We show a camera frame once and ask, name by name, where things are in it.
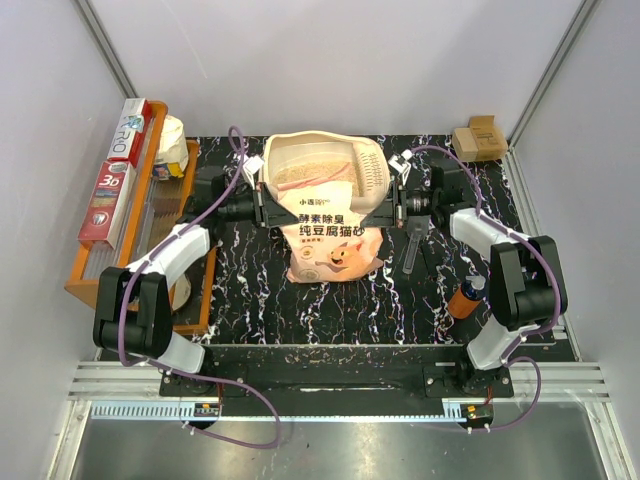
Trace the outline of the clear plastic scoop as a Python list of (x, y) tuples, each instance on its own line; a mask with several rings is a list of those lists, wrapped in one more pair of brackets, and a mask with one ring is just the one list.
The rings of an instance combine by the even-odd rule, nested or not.
[(413, 272), (420, 243), (429, 235), (430, 217), (412, 216), (408, 219), (406, 232), (408, 245), (402, 266), (402, 272), (409, 275)]

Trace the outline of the pink cat litter bag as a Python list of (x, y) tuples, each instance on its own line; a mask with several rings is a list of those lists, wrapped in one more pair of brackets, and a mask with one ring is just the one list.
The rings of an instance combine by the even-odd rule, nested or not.
[(351, 209), (359, 192), (352, 166), (290, 167), (272, 186), (279, 205), (298, 220), (281, 228), (291, 249), (290, 282), (356, 281), (383, 266), (381, 230), (363, 227), (364, 216)]

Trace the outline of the cream plastic litter box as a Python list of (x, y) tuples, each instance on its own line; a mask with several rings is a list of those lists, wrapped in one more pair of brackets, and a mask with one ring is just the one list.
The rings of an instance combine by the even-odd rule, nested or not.
[(348, 181), (351, 209), (367, 214), (386, 197), (391, 177), (380, 145), (324, 131), (278, 134), (266, 141), (259, 180), (275, 195), (319, 180)]

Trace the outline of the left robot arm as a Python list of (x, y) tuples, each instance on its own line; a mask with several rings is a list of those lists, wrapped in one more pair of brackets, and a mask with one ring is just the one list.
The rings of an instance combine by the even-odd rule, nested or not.
[(169, 293), (192, 264), (213, 250), (227, 223), (242, 221), (274, 228), (294, 225), (298, 217), (279, 205), (263, 182), (243, 184), (236, 191), (222, 175), (197, 178), (182, 215), (164, 240), (139, 260), (101, 273), (94, 344), (117, 353), (125, 366), (154, 361), (182, 372), (182, 384), (195, 395), (211, 392), (217, 373), (204, 363), (202, 346), (174, 331)]

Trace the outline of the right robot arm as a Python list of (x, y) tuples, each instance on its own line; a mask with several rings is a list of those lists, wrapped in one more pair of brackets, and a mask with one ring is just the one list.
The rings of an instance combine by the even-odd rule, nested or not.
[(394, 180), (361, 224), (391, 228), (427, 216), (442, 233), (488, 261), (490, 316), (466, 345), (453, 374), (460, 392), (476, 396), (507, 367), (521, 343), (554, 327), (568, 299), (555, 241), (514, 231), (472, 205), (464, 192), (468, 173), (466, 166), (444, 161), (432, 166), (423, 191)]

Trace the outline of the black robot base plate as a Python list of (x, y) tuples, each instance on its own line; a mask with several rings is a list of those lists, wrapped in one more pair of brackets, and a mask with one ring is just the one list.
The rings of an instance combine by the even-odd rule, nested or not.
[(509, 372), (472, 374), (456, 345), (213, 345), (205, 366), (263, 392), (340, 390), (511, 398)]

